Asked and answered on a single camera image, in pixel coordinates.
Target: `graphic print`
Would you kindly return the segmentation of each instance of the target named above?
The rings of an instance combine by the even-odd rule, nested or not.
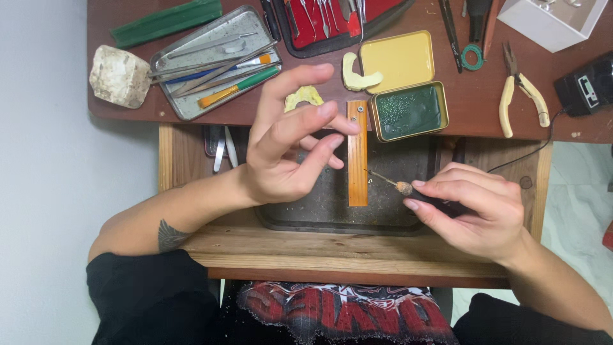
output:
[[[238,307],[286,326],[300,344],[318,334],[457,344],[428,290],[418,287],[252,282],[239,292]]]

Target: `red tool case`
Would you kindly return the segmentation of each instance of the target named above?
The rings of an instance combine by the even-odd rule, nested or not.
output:
[[[330,19],[330,37],[326,39],[317,0],[305,0],[306,9],[309,11],[309,16],[311,17],[317,32],[317,40],[313,42],[313,28],[311,27],[311,23],[309,22],[300,0],[290,0],[291,7],[294,12],[294,18],[296,20],[296,26],[300,32],[297,39],[294,39],[292,34],[292,25],[290,24],[284,1],[271,0],[275,8],[276,17],[278,19],[281,35],[285,41],[285,46],[291,55],[297,58],[310,58],[312,56],[350,47],[354,44],[358,44],[360,40],[362,40],[362,35],[355,37],[349,36],[348,23],[343,18],[343,14],[338,3],[339,1],[343,0],[332,0],[332,10],[334,11],[334,17],[336,17],[338,31],[336,30],[333,16],[330,13],[329,6],[326,2],[326,6],[328,8],[327,15]],[[365,0],[365,2],[367,22],[364,24],[363,41],[368,39],[370,36],[378,34],[387,24],[398,18],[404,11],[408,10],[415,3],[415,0]]]

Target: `black sleeve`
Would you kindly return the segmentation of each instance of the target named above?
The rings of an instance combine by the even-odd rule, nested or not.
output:
[[[219,304],[207,269],[184,250],[159,255],[99,255],[87,285],[100,326],[93,344],[206,344]]]
[[[473,296],[468,312],[455,323],[454,334],[461,345],[613,344],[605,331],[574,327],[484,293]]]

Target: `blue handle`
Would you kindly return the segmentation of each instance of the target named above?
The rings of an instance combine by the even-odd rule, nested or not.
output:
[[[235,69],[238,69],[236,66],[233,66],[232,68],[228,69],[228,71],[234,71]],[[213,69],[207,69],[206,71],[202,71],[202,72],[198,72],[198,73],[194,73],[194,74],[190,74],[189,76],[184,76],[184,77],[180,77],[180,78],[176,78],[176,79],[171,79],[168,80],[167,82],[165,82],[166,84],[176,84],[176,83],[180,83],[180,82],[186,82],[188,80],[194,80],[194,79],[198,79],[200,77],[203,77],[213,71],[215,71],[216,68]]]

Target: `hand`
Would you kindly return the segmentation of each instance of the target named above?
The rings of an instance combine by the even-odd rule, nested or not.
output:
[[[299,66],[264,84],[247,149],[246,179],[249,195],[257,203],[294,201],[308,194],[321,169],[328,164],[341,169],[343,161],[333,151],[343,142],[334,133],[317,140],[310,134],[324,126],[355,135],[360,126],[338,113],[337,103],[303,106],[283,113],[285,97],[302,86],[325,83],[331,64]],[[298,164],[298,149],[310,151]]]
[[[407,198],[405,205],[450,245],[501,263],[518,253],[529,235],[523,227],[524,206],[519,185],[472,166],[449,163],[428,182],[413,181],[422,194],[474,210],[451,219],[434,206]]]

